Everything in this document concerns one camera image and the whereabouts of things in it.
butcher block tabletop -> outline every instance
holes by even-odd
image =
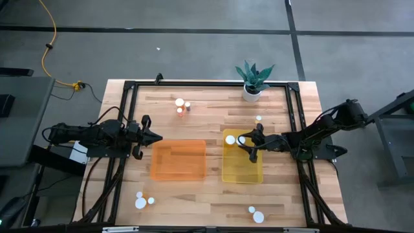
[[[125,80],[108,80],[100,114],[119,106]],[[321,113],[315,82],[299,82],[305,119],[308,124]],[[201,139],[206,142],[206,177],[198,181],[155,181],[150,177],[152,148],[143,148],[142,160],[127,159],[119,198],[116,225],[156,226],[218,226],[218,227],[305,227],[305,214],[296,162],[289,153],[263,152],[263,182],[239,184],[222,182],[223,131],[253,130],[257,115],[262,116],[264,134],[290,131],[284,88],[271,87],[263,91],[257,102],[243,100],[242,87],[139,87],[134,120],[143,115],[152,120],[150,130],[164,139]],[[295,119],[299,119],[296,99],[292,92]],[[177,115],[175,100],[191,102],[191,111]],[[125,106],[129,111],[131,93]],[[102,121],[116,119],[110,111]],[[109,159],[103,158],[95,167],[82,193],[86,176],[96,158],[89,161],[74,221],[82,217],[82,195],[86,211],[102,192]],[[336,171],[327,161],[314,161],[321,196],[332,211],[347,222]],[[139,210],[135,207],[136,193],[154,197],[155,203]],[[314,201],[309,194],[312,216],[317,220]],[[106,219],[112,204],[109,196]],[[255,223],[249,206],[264,214],[263,223]]]

white circle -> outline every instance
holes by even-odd
[[[260,212],[260,211],[256,211],[256,212],[254,212],[254,214],[253,214],[253,220],[254,220],[256,223],[262,223],[262,222],[265,220],[265,216],[263,215],[263,213],[262,213],[262,212]]]
[[[147,205],[147,201],[145,200],[145,198],[140,197],[140,198],[138,198],[138,199],[135,201],[135,207],[136,207],[137,209],[142,209],[142,208],[144,208],[146,205]]]
[[[256,208],[249,206],[248,211],[253,214],[256,211]]]
[[[240,142],[241,142],[241,143],[243,143],[243,144],[246,142],[246,138],[244,138],[244,137],[239,137],[239,138],[238,138],[238,140],[236,140],[236,142],[237,142],[237,144],[238,144],[238,145],[240,145],[240,146],[241,146],[241,144],[240,144],[239,140],[240,140]]]
[[[150,197],[150,198],[148,198],[148,204],[154,204],[154,197]]]
[[[235,142],[235,138],[234,138],[232,135],[228,135],[228,136],[226,137],[226,143],[227,143],[227,144],[229,144],[229,145],[233,145],[233,144],[234,144],[234,142]]]
[[[183,99],[181,99],[181,98],[176,99],[176,100],[175,100],[175,105],[176,105],[177,107],[181,107],[181,106],[183,106],[183,105],[184,105],[184,100],[183,100]]]

gray floor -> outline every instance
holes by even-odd
[[[414,2],[409,0],[291,2],[298,30],[414,31]],[[289,29],[283,0],[45,0],[45,4],[59,26]],[[17,0],[0,13],[0,24],[50,26],[50,21],[37,1]],[[0,67],[27,67],[35,70],[34,76],[43,76],[40,58],[51,37],[49,32],[1,31]],[[317,82],[324,109],[357,98],[370,114],[414,87],[414,38],[300,36],[298,40],[306,79]],[[162,72],[165,78],[238,79],[234,65],[242,65],[244,59],[260,67],[275,63],[273,80],[298,80],[290,36],[273,35],[58,33],[47,67],[64,82],[91,84],[101,98],[109,78],[154,78]],[[71,93],[55,89],[54,94]],[[89,91],[76,93],[68,102],[51,98],[40,128],[58,122],[86,124],[96,119],[99,108]],[[414,231],[414,186],[376,187],[393,176],[376,128],[339,132],[334,141],[349,150],[337,164],[349,222]],[[36,144],[45,142],[38,137]],[[71,208],[59,209],[66,210],[67,218],[49,210],[43,215],[47,224],[69,221]]]

